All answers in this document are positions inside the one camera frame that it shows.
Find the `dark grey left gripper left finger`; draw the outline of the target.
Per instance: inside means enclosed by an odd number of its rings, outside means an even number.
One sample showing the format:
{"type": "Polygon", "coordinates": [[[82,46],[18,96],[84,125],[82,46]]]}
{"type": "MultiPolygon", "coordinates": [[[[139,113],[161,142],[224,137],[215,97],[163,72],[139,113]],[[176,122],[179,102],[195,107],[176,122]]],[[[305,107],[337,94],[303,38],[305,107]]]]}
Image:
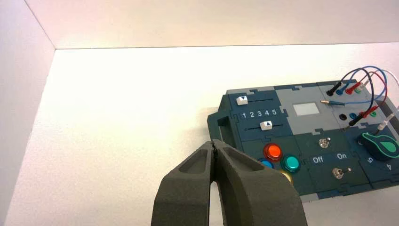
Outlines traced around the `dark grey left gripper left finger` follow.
{"type": "Polygon", "coordinates": [[[207,226],[214,163],[213,143],[207,141],[171,170],[157,191],[151,225],[207,226]]]}

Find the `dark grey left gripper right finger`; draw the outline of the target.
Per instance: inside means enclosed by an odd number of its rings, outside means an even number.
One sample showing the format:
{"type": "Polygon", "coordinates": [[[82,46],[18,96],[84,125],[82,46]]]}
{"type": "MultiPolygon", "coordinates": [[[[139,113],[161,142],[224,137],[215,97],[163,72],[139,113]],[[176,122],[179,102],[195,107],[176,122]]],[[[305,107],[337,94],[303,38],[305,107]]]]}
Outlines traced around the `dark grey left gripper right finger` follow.
{"type": "Polygon", "coordinates": [[[302,200],[286,176],[218,139],[213,147],[223,225],[307,225],[302,200]]]}

